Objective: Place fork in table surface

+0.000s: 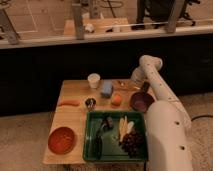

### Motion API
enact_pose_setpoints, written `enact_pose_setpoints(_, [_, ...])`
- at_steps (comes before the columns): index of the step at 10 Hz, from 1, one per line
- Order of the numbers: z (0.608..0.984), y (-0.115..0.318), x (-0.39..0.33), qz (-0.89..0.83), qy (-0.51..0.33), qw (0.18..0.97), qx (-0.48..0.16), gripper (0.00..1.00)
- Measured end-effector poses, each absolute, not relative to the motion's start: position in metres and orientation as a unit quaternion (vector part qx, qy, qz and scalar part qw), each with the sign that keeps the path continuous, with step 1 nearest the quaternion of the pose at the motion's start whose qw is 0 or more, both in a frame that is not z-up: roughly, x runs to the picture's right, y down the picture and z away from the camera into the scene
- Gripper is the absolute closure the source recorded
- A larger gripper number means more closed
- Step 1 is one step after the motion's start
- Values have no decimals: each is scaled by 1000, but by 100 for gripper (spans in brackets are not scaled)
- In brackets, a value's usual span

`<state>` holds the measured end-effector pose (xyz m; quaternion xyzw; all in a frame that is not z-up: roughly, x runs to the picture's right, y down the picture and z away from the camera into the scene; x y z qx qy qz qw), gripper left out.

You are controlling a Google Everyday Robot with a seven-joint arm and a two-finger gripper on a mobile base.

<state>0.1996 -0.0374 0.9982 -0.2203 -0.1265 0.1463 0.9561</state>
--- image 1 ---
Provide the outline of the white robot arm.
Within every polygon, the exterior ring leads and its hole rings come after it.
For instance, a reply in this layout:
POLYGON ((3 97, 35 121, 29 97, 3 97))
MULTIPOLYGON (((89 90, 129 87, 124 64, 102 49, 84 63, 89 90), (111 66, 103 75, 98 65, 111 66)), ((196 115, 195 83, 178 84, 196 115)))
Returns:
POLYGON ((143 55, 131 80, 147 79, 156 97, 146 115, 149 171, 193 171, 186 133, 191 119, 183 104, 159 74, 163 61, 143 55))

